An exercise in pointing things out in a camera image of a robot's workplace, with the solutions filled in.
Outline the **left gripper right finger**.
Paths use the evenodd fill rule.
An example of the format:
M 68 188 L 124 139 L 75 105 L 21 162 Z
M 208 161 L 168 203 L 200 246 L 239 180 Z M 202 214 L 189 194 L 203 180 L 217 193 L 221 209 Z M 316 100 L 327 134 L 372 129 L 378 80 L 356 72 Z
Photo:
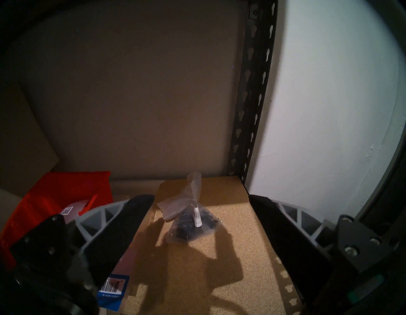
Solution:
M 398 313 L 398 253 L 363 222 L 320 222 L 302 209 L 249 195 L 304 313 Z

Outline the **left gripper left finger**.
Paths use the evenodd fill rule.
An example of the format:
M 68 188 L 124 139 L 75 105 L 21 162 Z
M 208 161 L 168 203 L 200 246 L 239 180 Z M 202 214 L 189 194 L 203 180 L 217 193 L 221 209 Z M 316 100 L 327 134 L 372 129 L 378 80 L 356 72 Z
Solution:
M 49 216 L 10 248 L 16 267 L 34 282 L 102 287 L 132 243 L 154 196 L 94 208 L 66 223 Z

